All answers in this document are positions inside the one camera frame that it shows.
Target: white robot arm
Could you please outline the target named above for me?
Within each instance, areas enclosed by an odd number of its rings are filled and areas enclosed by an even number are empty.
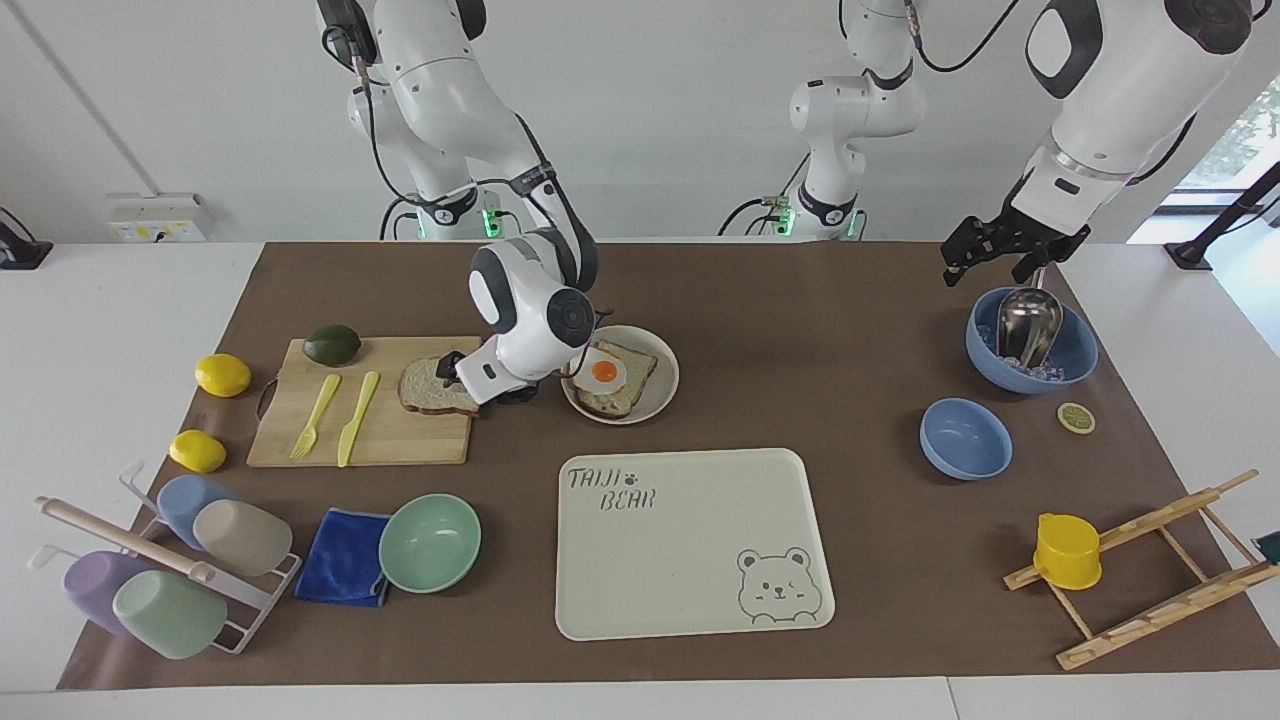
[[[545,219],[522,237],[476,252],[471,297],[497,334],[472,355],[445,359],[438,370],[462,382],[480,404],[535,386],[590,341],[595,311],[585,292],[595,282],[599,254],[532,132],[502,102],[475,59],[470,38],[477,35],[477,17],[484,24],[483,0],[319,5],[326,33],[343,28],[353,68],[376,64],[404,127],[429,147],[425,156],[434,149],[445,159],[494,165],[534,218]],[[372,92],[367,85],[365,91]],[[381,131],[376,106],[375,119]]]
[[[966,218],[942,245],[947,284],[1006,254],[1024,255],[1018,282],[1070,258],[1093,213],[1226,78],[1251,26],[1248,0],[1048,3],[1027,40],[1027,61],[1062,113],[1000,215]]]
[[[810,149],[808,170],[787,199],[796,210],[792,233],[845,234],[867,169],[854,140],[906,135],[924,118],[924,88],[910,82],[913,46],[902,0],[850,0],[845,27],[849,53],[863,73],[809,81],[791,95],[791,126]]]

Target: green cup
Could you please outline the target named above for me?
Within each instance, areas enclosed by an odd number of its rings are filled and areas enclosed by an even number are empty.
[[[133,637],[169,660],[205,650],[227,621],[225,600],[164,570],[131,578],[115,593],[111,610]]]

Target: blue cup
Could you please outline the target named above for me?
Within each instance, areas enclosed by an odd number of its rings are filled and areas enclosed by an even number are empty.
[[[998,475],[1014,460],[1014,441],[1000,418],[960,397],[940,400],[924,411],[920,448],[934,468],[957,480]]]
[[[156,507],[173,534],[182,538],[182,542],[193,550],[204,552],[205,547],[196,539],[196,515],[219,500],[239,500],[239,497],[200,475],[178,475],[160,488],[160,495],[156,496]]]

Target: avocado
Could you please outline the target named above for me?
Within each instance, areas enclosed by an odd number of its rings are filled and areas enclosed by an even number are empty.
[[[302,354],[312,363],[337,368],[351,363],[360,352],[360,336],[347,325],[325,325],[307,336]]]

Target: light blue bowl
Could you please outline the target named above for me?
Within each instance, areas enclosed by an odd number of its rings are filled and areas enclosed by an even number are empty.
[[[998,475],[1014,460],[1014,441],[1000,418],[960,397],[940,400],[924,411],[920,448],[934,468],[957,480]]]
[[[969,313],[964,346],[969,351],[973,366],[993,384],[1021,395],[1044,395],[1070,387],[1089,377],[1098,365],[1098,341],[1093,337],[1089,325],[1066,305],[1062,306],[1062,329],[1059,331],[1057,340],[1053,341],[1053,347],[1048,351],[1048,357],[1044,359],[1046,364],[1062,368],[1065,379],[1061,382],[1041,380],[1015,370],[996,355],[995,340],[992,340],[992,345],[982,341],[978,325],[991,328],[992,338],[995,338],[1000,304],[1016,288],[1000,287],[983,295],[974,304],[973,311]]]

